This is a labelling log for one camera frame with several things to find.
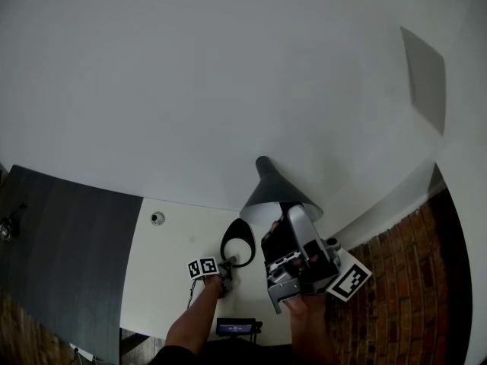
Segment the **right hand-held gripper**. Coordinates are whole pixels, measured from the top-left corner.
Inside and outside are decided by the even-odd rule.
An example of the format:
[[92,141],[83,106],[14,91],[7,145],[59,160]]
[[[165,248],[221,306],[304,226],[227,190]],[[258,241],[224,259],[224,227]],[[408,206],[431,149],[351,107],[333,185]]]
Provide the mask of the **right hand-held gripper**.
[[265,236],[261,249],[267,292],[276,313],[280,304],[299,295],[332,294],[346,302],[372,272],[335,238],[320,238],[301,205],[288,210],[279,225]]

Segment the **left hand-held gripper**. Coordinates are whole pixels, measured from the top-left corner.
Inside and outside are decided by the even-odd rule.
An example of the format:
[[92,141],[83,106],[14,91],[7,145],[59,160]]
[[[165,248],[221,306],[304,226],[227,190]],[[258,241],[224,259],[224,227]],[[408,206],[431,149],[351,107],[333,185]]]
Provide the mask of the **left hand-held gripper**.
[[232,268],[237,263],[235,255],[217,262],[214,257],[196,259],[187,265],[189,278],[192,282],[205,281],[207,277],[218,276],[221,279],[220,298],[226,297],[233,289]]

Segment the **black desk lamp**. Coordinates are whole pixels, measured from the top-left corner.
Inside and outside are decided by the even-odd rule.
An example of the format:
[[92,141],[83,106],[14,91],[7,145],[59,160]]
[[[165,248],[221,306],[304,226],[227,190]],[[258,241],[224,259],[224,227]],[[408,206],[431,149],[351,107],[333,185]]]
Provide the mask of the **black desk lamp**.
[[239,218],[231,223],[221,241],[220,254],[226,259],[226,244],[234,239],[243,240],[250,247],[250,258],[237,264],[238,268],[249,265],[256,254],[256,244],[251,226],[262,226],[270,221],[278,221],[275,232],[262,239],[264,260],[273,264],[289,254],[300,252],[289,224],[287,213],[295,205],[304,207],[312,222],[323,216],[323,210],[300,189],[286,179],[267,156],[256,159],[259,182],[240,210]]

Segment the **person's right forearm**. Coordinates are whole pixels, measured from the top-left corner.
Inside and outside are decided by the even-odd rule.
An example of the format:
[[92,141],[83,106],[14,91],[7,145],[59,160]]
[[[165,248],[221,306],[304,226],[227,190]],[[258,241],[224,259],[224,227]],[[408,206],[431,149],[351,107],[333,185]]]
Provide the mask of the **person's right forearm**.
[[296,319],[290,313],[290,326],[295,365],[336,365],[337,356],[325,319]]

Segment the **person's left forearm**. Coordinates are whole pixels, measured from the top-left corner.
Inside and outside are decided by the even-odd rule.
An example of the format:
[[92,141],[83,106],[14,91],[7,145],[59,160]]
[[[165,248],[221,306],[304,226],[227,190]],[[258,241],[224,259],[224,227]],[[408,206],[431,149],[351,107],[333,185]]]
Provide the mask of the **person's left forearm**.
[[205,287],[170,327],[164,346],[177,346],[198,355],[206,343],[222,290],[220,276],[205,277]]

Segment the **white desk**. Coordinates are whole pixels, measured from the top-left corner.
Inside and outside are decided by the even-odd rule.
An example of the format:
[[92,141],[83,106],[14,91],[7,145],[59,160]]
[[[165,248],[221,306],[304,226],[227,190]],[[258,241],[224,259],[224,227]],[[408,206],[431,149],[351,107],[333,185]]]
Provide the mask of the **white desk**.
[[[151,223],[161,211],[165,222]],[[203,289],[194,284],[187,265],[195,259],[221,257],[224,233],[237,219],[236,211],[183,205],[144,198],[135,226],[123,289],[122,328],[166,338],[172,324]],[[253,261],[233,271],[234,289],[216,306],[215,316],[255,318],[263,323],[258,344],[291,343],[289,311],[275,313],[267,293],[262,250],[256,247]]]

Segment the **grey desk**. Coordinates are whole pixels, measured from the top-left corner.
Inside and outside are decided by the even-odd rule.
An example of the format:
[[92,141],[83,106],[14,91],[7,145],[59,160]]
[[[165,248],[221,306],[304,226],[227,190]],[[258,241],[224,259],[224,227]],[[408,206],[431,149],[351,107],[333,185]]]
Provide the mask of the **grey desk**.
[[119,363],[123,288],[139,196],[13,166],[0,190],[0,289],[62,340]]

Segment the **person's right hand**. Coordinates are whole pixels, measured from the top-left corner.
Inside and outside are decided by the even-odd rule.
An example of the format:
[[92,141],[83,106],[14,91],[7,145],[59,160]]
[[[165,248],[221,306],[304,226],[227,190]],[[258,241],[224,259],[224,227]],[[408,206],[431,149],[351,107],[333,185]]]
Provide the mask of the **person's right hand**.
[[285,305],[296,319],[325,319],[325,295],[299,295],[286,300]]

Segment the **black chest-mounted screen device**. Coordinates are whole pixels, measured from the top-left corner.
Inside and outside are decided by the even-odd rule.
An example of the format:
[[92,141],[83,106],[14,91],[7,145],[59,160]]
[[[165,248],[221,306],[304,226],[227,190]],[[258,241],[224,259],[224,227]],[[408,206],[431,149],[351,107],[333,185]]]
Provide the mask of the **black chest-mounted screen device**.
[[247,336],[255,344],[262,327],[263,323],[255,318],[217,318],[216,335],[228,338]]

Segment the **person's black shirt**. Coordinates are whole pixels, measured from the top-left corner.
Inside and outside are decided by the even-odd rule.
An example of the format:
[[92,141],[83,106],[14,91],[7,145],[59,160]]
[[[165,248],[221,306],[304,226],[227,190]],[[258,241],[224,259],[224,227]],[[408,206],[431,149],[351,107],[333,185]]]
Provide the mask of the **person's black shirt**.
[[148,365],[295,365],[291,345],[261,346],[241,338],[207,341],[199,354],[164,346]]

